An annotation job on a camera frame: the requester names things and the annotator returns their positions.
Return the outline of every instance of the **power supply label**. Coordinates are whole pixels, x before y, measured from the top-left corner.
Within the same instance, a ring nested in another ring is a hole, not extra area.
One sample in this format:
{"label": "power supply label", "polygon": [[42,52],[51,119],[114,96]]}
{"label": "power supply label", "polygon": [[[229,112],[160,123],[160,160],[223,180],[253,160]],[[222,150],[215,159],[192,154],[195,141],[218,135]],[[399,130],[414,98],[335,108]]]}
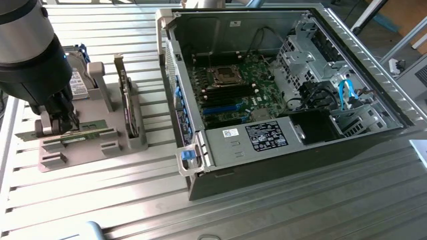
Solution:
{"label": "power supply label", "polygon": [[277,121],[246,126],[246,131],[253,147],[258,152],[289,145],[286,136]]}

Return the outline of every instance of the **motherboard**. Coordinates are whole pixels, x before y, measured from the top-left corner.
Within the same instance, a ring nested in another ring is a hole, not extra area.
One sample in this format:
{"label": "motherboard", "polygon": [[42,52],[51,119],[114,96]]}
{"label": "motherboard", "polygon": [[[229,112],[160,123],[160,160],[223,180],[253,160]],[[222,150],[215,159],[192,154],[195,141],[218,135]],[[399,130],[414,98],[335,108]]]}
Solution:
{"label": "motherboard", "polygon": [[241,59],[237,64],[195,64],[188,69],[207,129],[277,118],[286,108],[265,56],[249,54]]}

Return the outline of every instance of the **metal table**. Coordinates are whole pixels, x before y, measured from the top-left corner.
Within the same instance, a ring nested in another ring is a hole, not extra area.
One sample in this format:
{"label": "metal table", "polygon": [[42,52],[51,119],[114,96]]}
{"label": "metal table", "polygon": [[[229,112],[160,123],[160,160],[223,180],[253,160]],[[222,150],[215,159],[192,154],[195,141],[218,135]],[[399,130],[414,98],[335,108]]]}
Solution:
{"label": "metal table", "polygon": [[11,98],[0,134],[2,239],[60,239],[86,221],[108,239],[426,238],[427,170],[409,142],[427,137],[425,124],[346,162],[188,201],[156,56],[154,13],[164,7],[179,6],[47,6],[62,44],[87,45],[91,60],[106,63],[107,82],[118,80],[112,54],[135,57],[126,68],[150,148],[42,173],[38,141],[14,136],[38,116]]}

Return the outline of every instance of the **barcode sticker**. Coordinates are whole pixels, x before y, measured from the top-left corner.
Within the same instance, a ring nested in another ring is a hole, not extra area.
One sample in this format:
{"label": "barcode sticker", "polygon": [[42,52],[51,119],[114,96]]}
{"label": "barcode sticker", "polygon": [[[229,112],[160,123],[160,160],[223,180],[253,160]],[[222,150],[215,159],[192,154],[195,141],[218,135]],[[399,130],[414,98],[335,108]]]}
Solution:
{"label": "barcode sticker", "polygon": [[75,99],[76,97],[86,98],[88,96],[88,89],[87,89],[86,83],[83,82],[80,73],[78,71],[72,72],[70,86],[71,86],[72,96],[75,97]]}
{"label": "barcode sticker", "polygon": [[238,128],[223,130],[222,133],[225,134],[225,138],[239,135]]}
{"label": "barcode sticker", "polygon": [[241,27],[242,21],[231,21],[230,27]]}
{"label": "barcode sticker", "polygon": [[70,140],[62,141],[62,143],[63,144],[71,144],[71,143],[80,142],[80,141],[84,141],[84,140],[87,140],[86,137],[79,137],[79,138],[75,138],[75,139],[70,139]]}

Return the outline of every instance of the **cpu socket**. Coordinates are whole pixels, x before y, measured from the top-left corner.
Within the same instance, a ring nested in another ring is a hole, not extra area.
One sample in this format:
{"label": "cpu socket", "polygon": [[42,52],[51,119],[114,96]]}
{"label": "cpu socket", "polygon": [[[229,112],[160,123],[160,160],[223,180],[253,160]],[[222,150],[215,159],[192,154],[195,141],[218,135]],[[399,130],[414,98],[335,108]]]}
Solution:
{"label": "cpu socket", "polygon": [[243,83],[239,69],[235,65],[212,67],[210,72],[214,74],[214,87],[227,87]]}

